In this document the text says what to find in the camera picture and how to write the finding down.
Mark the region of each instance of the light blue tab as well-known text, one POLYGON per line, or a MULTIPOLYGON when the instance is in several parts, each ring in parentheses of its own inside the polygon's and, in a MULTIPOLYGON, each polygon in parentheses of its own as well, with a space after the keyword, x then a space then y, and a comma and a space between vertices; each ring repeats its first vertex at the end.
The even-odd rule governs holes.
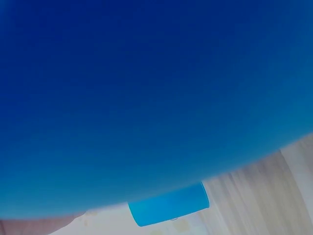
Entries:
POLYGON ((129 203, 136 223, 142 227, 209 208, 202 183, 158 197, 129 203))

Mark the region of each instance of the floor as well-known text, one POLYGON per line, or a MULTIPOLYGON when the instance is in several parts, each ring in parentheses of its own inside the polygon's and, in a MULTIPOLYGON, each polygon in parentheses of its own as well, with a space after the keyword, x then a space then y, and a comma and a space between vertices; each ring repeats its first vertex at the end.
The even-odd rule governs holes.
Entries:
POLYGON ((54 235, 313 235, 313 135, 203 183, 211 207, 192 215, 140 228, 120 205, 54 235))

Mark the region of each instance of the blue object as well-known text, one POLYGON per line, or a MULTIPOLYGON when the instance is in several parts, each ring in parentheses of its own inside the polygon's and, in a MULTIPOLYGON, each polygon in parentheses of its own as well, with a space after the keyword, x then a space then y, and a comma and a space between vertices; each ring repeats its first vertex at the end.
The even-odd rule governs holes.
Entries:
POLYGON ((140 227, 175 219, 209 208, 209 206, 202 183, 129 203, 134 220, 140 227))
POLYGON ((312 0, 5 0, 0 218, 196 184, 313 131, 312 0))

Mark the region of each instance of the white surface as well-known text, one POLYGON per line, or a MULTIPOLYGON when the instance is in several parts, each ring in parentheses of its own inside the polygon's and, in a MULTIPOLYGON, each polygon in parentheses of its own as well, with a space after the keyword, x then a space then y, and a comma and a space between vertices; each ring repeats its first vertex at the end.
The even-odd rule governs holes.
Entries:
POLYGON ((208 235, 197 213, 174 221, 139 227, 128 205, 88 212, 52 235, 208 235))

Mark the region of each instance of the blue curved surface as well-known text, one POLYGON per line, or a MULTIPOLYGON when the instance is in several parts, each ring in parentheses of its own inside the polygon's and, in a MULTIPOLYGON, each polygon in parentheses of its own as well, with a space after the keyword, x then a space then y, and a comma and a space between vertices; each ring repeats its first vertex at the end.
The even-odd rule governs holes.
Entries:
POLYGON ((140 227, 182 217, 209 208, 202 183, 128 204, 140 227))
POLYGON ((140 200, 313 130, 310 0, 7 0, 0 218, 140 200))

